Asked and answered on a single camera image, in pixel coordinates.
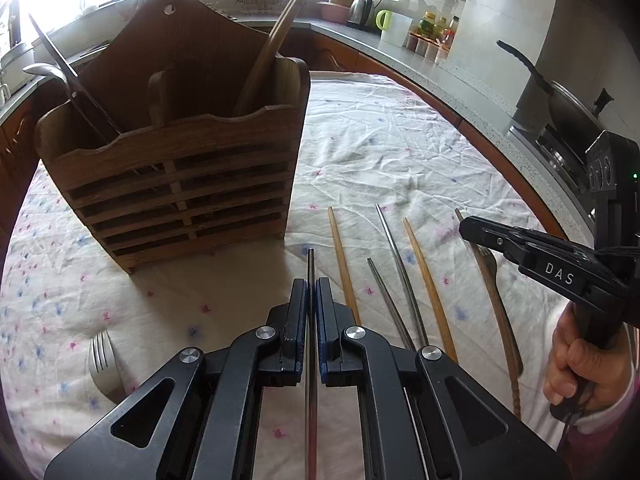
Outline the person's right hand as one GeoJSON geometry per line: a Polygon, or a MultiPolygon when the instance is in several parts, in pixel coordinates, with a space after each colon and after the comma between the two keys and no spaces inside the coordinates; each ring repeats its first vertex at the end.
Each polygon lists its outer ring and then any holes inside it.
{"type": "Polygon", "coordinates": [[[574,304],[570,302],[556,323],[549,353],[544,396],[552,405],[572,398],[578,379],[593,384],[591,396],[585,400],[587,412],[605,410],[626,393],[632,366],[627,332],[621,328],[608,349],[600,349],[578,334],[574,304]]]}

